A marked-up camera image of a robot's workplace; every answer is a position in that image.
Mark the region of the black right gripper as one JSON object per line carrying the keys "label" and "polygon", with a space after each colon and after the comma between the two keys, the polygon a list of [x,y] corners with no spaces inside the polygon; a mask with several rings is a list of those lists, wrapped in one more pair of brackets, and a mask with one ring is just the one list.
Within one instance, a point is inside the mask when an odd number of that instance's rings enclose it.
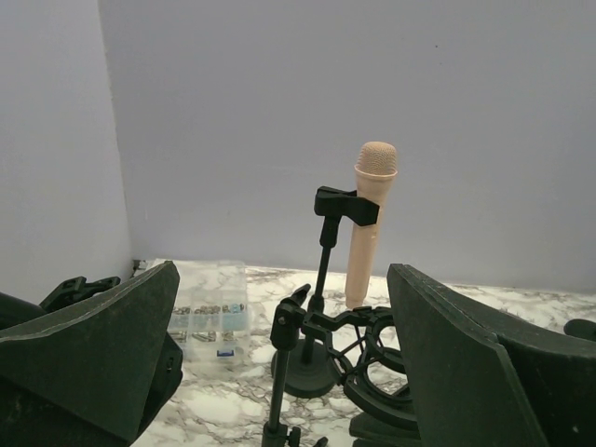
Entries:
{"label": "black right gripper", "polygon": [[596,341],[596,323],[582,318],[574,318],[563,326],[563,332],[575,340],[576,344],[592,343]]}

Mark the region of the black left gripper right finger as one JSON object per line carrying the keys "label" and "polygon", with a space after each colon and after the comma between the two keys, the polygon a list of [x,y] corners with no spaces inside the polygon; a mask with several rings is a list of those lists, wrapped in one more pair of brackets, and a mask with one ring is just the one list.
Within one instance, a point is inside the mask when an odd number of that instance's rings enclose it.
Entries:
{"label": "black left gripper right finger", "polygon": [[546,446],[507,350],[406,264],[387,271],[393,319],[426,446]]}

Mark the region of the black tripod shock-mount stand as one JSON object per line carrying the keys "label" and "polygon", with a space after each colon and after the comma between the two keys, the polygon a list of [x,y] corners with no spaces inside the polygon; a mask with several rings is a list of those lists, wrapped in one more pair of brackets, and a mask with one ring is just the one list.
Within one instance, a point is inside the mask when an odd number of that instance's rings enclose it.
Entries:
{"label": "black tripod shock-mount stand", "polygon": [[421,445],[409,386],[388,393],[370,377],[374,365],[406,373],[400,351],[381,340],[382,331],[394,325],[390,309],[365,306],[330,317],[308,297],[309,290],[309,285],[300,287],[275,310],[270,332],[276,349],[271,361],[272,396],[261,444],[301,443],[301,429],[280,420],[284,395],[313,399],[339,386],[361,411],[349,426],[355,445]]}

